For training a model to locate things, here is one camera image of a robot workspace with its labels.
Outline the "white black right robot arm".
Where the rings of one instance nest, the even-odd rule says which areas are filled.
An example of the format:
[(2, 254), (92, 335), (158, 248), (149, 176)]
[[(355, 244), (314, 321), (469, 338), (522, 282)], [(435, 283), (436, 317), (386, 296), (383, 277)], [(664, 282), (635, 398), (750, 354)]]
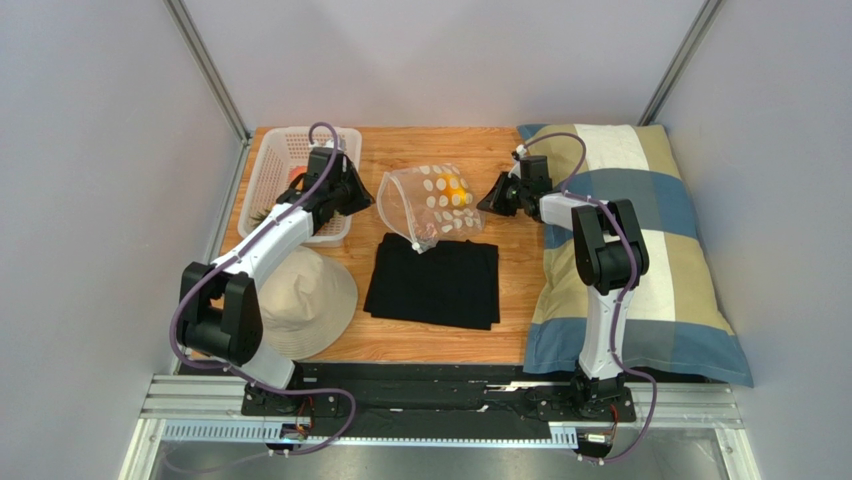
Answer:
[(585, 338), (567, 397), (575, 417), (633, 421), (631, 391), (619, 351), (628, 306), (649, 254), (635, 208), (623, 199), (602, 201), (555, 189), (548, 161), (516, 154), (479, 210), (510, 217), (523, 211), (532, 219), (570, 231), (580, 280), (587, 287)]

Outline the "clear zip top bag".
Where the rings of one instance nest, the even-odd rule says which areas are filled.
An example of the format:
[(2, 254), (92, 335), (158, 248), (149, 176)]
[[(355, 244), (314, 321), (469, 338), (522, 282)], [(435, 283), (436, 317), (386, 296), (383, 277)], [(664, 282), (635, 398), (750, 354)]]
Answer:
[[(451, 178), (461, 180), (473, 194), (470, 205), (455, 208), (447, 204), (442, 190)], [(476, 200), (460, 170), (444, 163), (386, 172), (376, 205), (384, 224), (407, 240), (412, 250), (424, 253), (441, 241), (468, 240), (485, 230), (485, 217), (477, 210)]]

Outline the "fake peach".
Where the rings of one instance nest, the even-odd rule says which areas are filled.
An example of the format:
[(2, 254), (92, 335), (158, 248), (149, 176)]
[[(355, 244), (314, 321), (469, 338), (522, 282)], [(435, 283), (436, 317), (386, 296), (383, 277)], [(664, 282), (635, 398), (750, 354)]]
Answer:
[(288, 185), (291, 188), (298, 187), (301, 184), (306, 172), (306, 166), (297, 166), (293, 168), (288, 174)]

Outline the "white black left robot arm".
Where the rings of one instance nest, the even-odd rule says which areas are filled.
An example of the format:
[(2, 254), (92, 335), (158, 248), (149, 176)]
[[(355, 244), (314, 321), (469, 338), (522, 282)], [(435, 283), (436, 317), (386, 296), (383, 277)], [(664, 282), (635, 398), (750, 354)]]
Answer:
[(264, 340), (259, 291), (331, 219), (362, 211), (373, 201), (336, 142), (313, 144), (301, 181), (277, 198), (255, 230), (230, 253), (184, 269), (169, 325), (170, 346), (180, 361), (230, 371), (254, 392), (285, 402), (315, 395), (301, 387), (299, 366)]

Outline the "fake pineapple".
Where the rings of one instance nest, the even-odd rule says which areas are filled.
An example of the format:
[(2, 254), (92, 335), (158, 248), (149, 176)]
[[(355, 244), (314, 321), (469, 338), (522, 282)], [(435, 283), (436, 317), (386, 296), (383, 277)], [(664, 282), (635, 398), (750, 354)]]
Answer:
[(254, 212), (250, 217), (250, 223), (256, 227), (261, 224), (271, 214), (271, 208), (261, 209)]

